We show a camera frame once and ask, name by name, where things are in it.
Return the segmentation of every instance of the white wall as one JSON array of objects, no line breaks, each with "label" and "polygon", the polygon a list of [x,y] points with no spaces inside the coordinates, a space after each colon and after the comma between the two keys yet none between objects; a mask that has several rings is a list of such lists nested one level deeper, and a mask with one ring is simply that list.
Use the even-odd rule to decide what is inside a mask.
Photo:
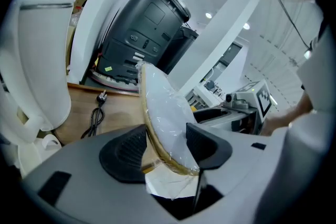
[{"label": "white wall", "polygon": [[244,86],[246,80],[241,78],[249,46],[243,46],[236,57],[216,79],[215,82],[222,89],[224,94],[232,93]]},{"label": "white wall", "polygon": [[228,0],[169,74],[187,94],[209,72],[248,21],[259,0]]}]

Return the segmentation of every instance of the plastic wrap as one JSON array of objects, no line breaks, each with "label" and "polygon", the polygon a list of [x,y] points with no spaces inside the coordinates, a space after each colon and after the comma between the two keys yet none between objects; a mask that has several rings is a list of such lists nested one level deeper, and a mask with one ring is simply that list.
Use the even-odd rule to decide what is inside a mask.
[{"label": "plastic wrap", "polygon": [[74,26],[77,27],[78,21],[79,21],[79,17],[82,14],[82,11],[71,14],[71,18],[70,18],[70,26]]},{"label": "plastic wrap", "polygon": [[198,176],[180,175],[162,161],[146,138],[147,148],[142,156],[147,192],[166,199],[195,196]]},{"label": "plastic wrap", "polygon": [[198,175],[198,165],[186,144],[186,124],[196,123],[187,100],[154,65],[142,61],[136,67],[145,123],[153,148],[171,171],[180,175]]}]

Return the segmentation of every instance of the wooden surface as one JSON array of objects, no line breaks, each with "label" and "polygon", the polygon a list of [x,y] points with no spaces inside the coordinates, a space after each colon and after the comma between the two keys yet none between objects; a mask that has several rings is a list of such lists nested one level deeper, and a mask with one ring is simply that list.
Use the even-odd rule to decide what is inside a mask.
[{"label": "wooden surface", "polygon": [[[92,110],[98,104],[99,88],[68,84],[71,96],[71,111],[67,120],[55,130],[55,135],[63,144],[80,140],[83,132],[90,126]],[[139,95],[136,93],[107,91],[107,100],[102,109],[105,118],[97,128],[97,134],[128,126],[143,124]]]}]

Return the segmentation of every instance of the black cable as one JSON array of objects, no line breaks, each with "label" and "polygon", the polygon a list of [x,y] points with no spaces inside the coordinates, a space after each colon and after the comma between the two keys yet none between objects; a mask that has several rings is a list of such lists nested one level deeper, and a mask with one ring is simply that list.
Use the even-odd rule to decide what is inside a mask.
[{"label": "black cable", "polygon": [[101,107],[105,103],[106,97],[107,95],[105,94],[105,91],[104,93],[101,93],[99,96],[97,96],[98,107],[92,110],[90,127],[82,134],[81,139],[83,139],[86,135],[88,135],[88,137],[96,135],[98,125],[105,117],[105,113]]},{"label": "black cable", "polygon": [[303,44],[306,46],[307,49],[310,49],[310,47],[305,43],[305,41],[304,41],[303,38],[301,37],[301,35],[300,35],[300,33],[299,33],[299,30],[296,28],[296,26],[295,26],[295,24],[293,23],[292,19],[290,18],[290,16],[289,16],[289,14],[288,14],[288,12],[287,12],[287,10],[286,10],[284,4],[282,3],[281,0],[278,0],[278,1],[279,1],[280,6],[282,7],[283,11],[284,11],[285,14],[287,15],[289,21],[292,23],[294,29],[295,29],[296,32],[299,34],[299,37],[301,38]]}]

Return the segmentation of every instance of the ceiling light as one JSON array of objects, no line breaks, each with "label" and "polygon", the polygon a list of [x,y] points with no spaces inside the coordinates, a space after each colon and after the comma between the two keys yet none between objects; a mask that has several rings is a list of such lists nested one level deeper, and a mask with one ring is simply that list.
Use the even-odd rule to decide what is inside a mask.
[{"label": "ceiling light", "polygon": [[270,95],[270,97],[271,97],[271,100],[273,101],[273,103],[274,103],[275,105],[278,105],[277,101],[275,101],[275,99],[273,98],[273,96]]},{"label": "ceiling light", "polygon": [[310,56],[311,56],[311,50],[308,49],[308,50],[304,53],[304,56],[305,56],[305,58],[308,60],[308,59],[310,58]]},{"label": "ceiling light", "polygon": [[250,29],[250,25],[248,23],[246,23],[246,24],[244,24],[243,28],[246,29],[246,30],[249,30]]}]

